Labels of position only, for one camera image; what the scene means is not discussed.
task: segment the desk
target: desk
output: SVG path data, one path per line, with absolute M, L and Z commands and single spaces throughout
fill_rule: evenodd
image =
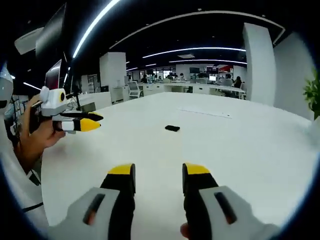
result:
M 180 110 L 190 107 L 231 118 Z M 51 226 L 112 167 L 135 163 L 131 239 L 182 240 L 184 162 L 206 166 L 220 186 L 251 204 L 258 219 L 282 225 L 317 166 L 317 149 L 305 133 L 309 120 L 251 101 L 165 92 L 97 112 L 104 116 L 99 129 L 68 134 L 43 153 L 42 197 Z M 167 125 L 181 129 L 168 131 Z
M 80 94 L 78 98 L 79 98 L 80 106 L 94 103 L 96 110 L 103 109 L 105 107 L 112 105 L 110 92 Z M 73 103 L 72 108 L 73 110 L 76 110 L 76 107 L 78 106 L 78 104 L 75 97 L 68 99 L 67 103 L 68 104 Z
M 238 93 L 246 93 L 240 88 L 232 87 L 232 86 L 220 86 L 220 85 L 213 85 L 213 84 L 200 84 L 200 83 L 183 83 L 183 82 L 171 82 L 171 83 L 153 83 L 153 84 L 146 84 L 140 83 L 140 87 L 143 87 L 143 95 L 148 96 L 157 93 L 163 92 L 184 92 L 184 88 L 192 87 L 193 93 L 196 94 L 208 94 L 214 95 L 213 90 L 222 90 L 222 91 L 231 91 L 231 92 L 238 92 Z

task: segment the smartphone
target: smartphone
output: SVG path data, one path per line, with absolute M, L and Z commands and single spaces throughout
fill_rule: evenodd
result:
M 178 132 L 180 130 L 179 126 L 172 126 L 172 125 L 168 125 L 165 127 L 165 129 L 169 130 L 169 131 L 173 131 L 173 132 Z

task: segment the black ceiling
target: black ceiling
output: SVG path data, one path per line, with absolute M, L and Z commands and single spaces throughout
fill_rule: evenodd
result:
M 70 0 L 67 1 L 65 17 L 65 35 L 63 37 L 65 53 L 69 60 L 88 26 L 109 3 L 109 0 Z M 41 87 L 44 76 L 37 74 L 35 51 L 20 55 L 14 47 L 14 41 L 24 34 L 43 27 L 53 14 L 65 3 L 63 0 L 23 1 L 12 6 L 15 15 L 8 22 L 8 38 L 5 48 L 8 70 L 15 79 L 16 94 L 34 94 L 37 90 L 21 84 L 28 82 Z M 286 4 L 279 1 L 227 1 L 210 0 L 120 0 L 96 25 L 78 56 L 72 61 L 76 75 L 99 72 L 99 57 L 108 51 L 126 52 L 130 61 L 129 68 L 143 67 L 148 64 L 168 66 L 169 61 L 179 60 L 177 55 L 192 53 L 196 59 L 223 59 L 246 61 L 245 54 L 230 50 L 193 50 L 142 58 L 143 56 L 194 47 L 244 48 L 242 31 L 244 22 L 267 27 L 274 40 L 281 28 L 248 16 L 233 14 L 201 14 L 170 20 L 143 30 L 120 42 L 127 35 L 155 22 L 188 13 L 201 11 L 235 11 L 248 13 L 276 22 L 291 31 L 293 22 Z

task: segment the white table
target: white table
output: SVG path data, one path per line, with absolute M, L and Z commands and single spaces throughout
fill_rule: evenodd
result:
M 170 83 L 153 83 L 153 84 L 146 84 L 146 83 L 140 83 L 139 86 L 164 86 L 163 92 L 168 92 L 166 90 L 166 87 L 168 89 L 168 87 L 193 87 L 194 88 L 208 88 L 208 89 L 218 89 L 218 90 L 223 90 L 223 91 L 232 91 L 232 92 L 237 92 L 237 93 L 246 93 L 244 90 L 237 88 L 237 87 L 233 87 L 233 86 L 221 86 L 221 85 L 214 85 L 214 84 L 200 84 L 200 83 L 189 83 L 189 82 L 170 82 Z
M 95 92 L 95 93 L 80 94 L 78 98 L 79 98 L 80 106 L 94 103 L 95 109 L 97 110 L 103 109 L 105 107 L 109 107 L 112 105 L 110 92 Z M 75 106 L 78 106 L 75 97 L 68 99 L 67 102 L 68 104 L 73 103 L 72 106 L 74 110 L 76 109 Z
M 206 166 L 219 185 L 251 204 L 258 219 L 282 225 L 317 165 L 317 149 L 305 133 L 309 120 L 250 101 L 166 92 L 97 112 L 104 116 L 99 129 L 69 134 L 44 151 L 42 197 L 51 226 L 112 167 L 135 163 L 132 239 L 182 240 L 184 162 Z M 166 125 L 181 129 L 167 131 Z

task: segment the office chair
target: office chair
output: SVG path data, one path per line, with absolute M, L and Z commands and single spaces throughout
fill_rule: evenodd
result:
M 233 83 L 233 82 L 232 82 L 231 78 L 223 78 L 221 85 L 222 85 L 222 86 L 229 86 L 229 87 L 231 87 L 231 86 L 232 86 L 232 83 Z
M 245 93 L 239 92 L 239 99 L 246 100 L 247 96 L 247 85 L 243 82 L 241 83 L 240 89 L 245 91 Z
M 128 86 L 129 86 L 129 97 L 140 98 L 143 91 L 140 90 L 138 83 L 136 81 L 129 81 Z

